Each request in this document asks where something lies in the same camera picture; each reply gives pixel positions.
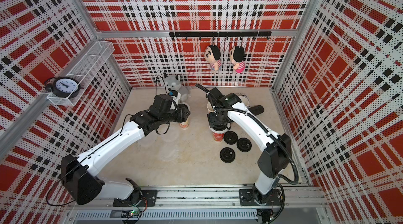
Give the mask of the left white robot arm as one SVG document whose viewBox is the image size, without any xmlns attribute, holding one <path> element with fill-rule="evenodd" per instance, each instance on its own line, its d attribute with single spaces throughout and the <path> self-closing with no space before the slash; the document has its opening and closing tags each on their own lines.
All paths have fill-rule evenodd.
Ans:
<svg viewBox="0 0 403 224">
<path fill-rule="evenodd" d="M 102 169 L 129 146 L 155 132 L 162 125 L 183 123 L 190 116 L 188 105 L 177 104 L 169 95 L 156 95 L 145 111 L 131 115 L 121 129 L 77 157 L 69 154 L 61 162 L 61 183 L 78 205 L 95 199 L 114 198 L 136 203 L 140 187 L 131 179 L 120 182 L 100 177 Z"/>
</svg>

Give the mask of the yellow-red paper cup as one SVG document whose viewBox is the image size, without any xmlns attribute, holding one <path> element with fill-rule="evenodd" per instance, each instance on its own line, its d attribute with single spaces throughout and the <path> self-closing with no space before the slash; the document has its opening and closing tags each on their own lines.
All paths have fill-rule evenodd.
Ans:
<svg viewBox="0 0 403 224">
<path fill-rule="evenodd" d="M 189 121 L 186 120 L 185 122 L 180 123 L 179 126 L 180 126 L 182 129 L 188 129 L 188 128 L 189 128 Z"/>
</svg>

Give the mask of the red paper cup front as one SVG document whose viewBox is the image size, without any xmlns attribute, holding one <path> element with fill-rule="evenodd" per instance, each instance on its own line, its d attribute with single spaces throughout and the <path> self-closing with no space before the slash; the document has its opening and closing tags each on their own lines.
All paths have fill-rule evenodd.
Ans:
<svg viewBox="0 0 403 224">
<path fill-rule="evenodd" d="M 213 130 L 213 138 L 216 142 L 221 142 L 224 138 L 225 131 Z"/>
</svg>

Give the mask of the red paper cup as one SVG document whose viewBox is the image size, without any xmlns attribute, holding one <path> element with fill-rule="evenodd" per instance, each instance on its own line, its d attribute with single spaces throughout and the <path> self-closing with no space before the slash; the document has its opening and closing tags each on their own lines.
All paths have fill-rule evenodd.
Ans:
<svg viewBox="0 0 403 224">
<path fill-rule="evenodd" d="M 216 142 L 221 142 L 224 138 L 225 131 L 213 130 L 213 138 Z"/>
<path fill-rule="evenodd" d="M 208 109 L 209 113 L 214 112 L 214 109 L 210 102 L 207 103 L 207 109 Z"/>
</svg>

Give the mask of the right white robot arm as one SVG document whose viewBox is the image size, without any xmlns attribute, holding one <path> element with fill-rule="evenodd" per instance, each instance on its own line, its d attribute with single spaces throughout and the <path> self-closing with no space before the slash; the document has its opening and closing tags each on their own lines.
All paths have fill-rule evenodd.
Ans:
<svg viewBox="0 0 403 224">
<path fill-rule="evenodd" d="M 213 111 L 207 115 L 210 128 L 237 123 L 255 142 L 261 151 L 258 159 L 260 174 L 253 185 L 251 198 L 247 201 L 265 205 L 272 196 L 272 191 L 284 180 L 290 185 L 297 185 L 299 172 L 292 157 L 291 139 L 280 135 L 266 126 L 253 114 L 234 93 L 223 95 L 217 88 L 204 90 Z"/>
</svg>

